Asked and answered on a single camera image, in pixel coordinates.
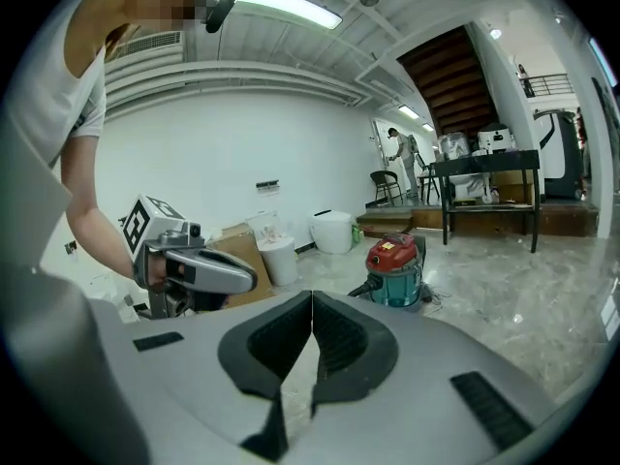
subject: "vacuum cleaner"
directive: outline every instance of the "vacuum cleaner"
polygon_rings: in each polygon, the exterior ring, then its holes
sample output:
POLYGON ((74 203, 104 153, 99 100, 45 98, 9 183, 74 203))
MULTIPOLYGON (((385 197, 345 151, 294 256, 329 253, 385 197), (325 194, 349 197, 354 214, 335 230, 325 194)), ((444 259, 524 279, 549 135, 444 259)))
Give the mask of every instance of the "vacuum cleaner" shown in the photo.
POLYGON ((368 279, 349 296, 396 308, 429 300, 430 291, 422 282, 425 260, 425 237, 402 232, 387 234, 368 252, 368 279))

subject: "marble floor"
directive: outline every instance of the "marble floor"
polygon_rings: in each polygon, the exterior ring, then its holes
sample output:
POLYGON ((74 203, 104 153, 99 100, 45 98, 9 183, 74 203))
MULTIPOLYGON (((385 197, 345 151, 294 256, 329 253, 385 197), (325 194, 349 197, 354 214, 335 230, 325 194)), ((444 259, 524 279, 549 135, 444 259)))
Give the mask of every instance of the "marble floor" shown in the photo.
MULTIPOLYGON (((427 240, 424 280, 443 305, 425 305, 423 315, 464 330, 502 355, 560 400, 605 351, 600 312, 618 272, 617 238, 542 236, 530 253, 530 238, 453 236, 427 240)), ((347 293, 366 278, 364 259, 376 239, 365 238, 349 254, 310 250, 299 256, 297 289, 347 293)), ((414 315, 403 312, 403 315, 414 315)), ((319 349, 308 342, 282 387, 291 439, 310 421, 308 402, 316 381, 319 349)))

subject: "wooden platform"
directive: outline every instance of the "wooden platform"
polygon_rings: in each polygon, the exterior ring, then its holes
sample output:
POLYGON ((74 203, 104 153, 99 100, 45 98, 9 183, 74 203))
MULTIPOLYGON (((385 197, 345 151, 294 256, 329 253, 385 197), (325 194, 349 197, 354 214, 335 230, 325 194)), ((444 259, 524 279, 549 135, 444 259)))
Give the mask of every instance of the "wooden platform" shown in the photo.
MULTIPOLYGON (((597 229, 596 208, 587 205, 543 205, 541 207, 540 234, 554 236, 595 236, 597 229)), ((455 235, 498 235, 523 233, 523 216, 511 213, 458 214, 455 218, 455 235)), ((404 230, 409 224, 414 229, 442 228, 440 208, 412 209, 411 212, 366 213, 357 218, 359 226, 368 237, 383 237, 386 233, 404 230)), ((531 220, 527 221, 531 233, 531 220)))

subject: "white t-shirt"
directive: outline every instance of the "white t-shirt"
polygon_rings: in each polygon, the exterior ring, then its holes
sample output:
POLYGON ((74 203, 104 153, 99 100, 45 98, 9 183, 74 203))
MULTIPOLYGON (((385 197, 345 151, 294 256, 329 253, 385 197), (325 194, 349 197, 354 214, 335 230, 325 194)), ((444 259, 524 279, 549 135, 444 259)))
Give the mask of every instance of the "white t-shirt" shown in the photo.
POLYGON ((9 129, 29 140, 48 165, 69 136, 98 137, 106 116, 105 49, 80 78, 65 63, 65 36, 80 2, 64 0, 44 24, 24 54, 2 106, 9 129))
POLYGON ((406 137, 402 133, 398 133, 398 145, 400 146, 401 144, 404 144, 404 146, 403 151, 400 154, 400 158, 403 159, 403 162, 405 162, 406 160, 409 160, 409 158, 412 156, 411 142, 409 141, 408 137, 406 137))

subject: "air vent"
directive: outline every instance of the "air vent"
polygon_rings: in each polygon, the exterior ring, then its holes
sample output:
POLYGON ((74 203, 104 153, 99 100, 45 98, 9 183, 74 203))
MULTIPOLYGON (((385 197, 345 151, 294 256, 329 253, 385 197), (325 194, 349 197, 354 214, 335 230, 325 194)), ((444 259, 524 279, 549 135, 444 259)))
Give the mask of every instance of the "air vent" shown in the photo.
POLYGON ((159 47, 168 47, 170 45, 179 45, 181 43, 181 32, 172 31, 170 33, 158 33, 156 35, 145 36, 127 42, 119 46, 112 54, 109 60, 115 60, 120 57, 126 57, 139 53, 141 51, 150 50, 159 47))

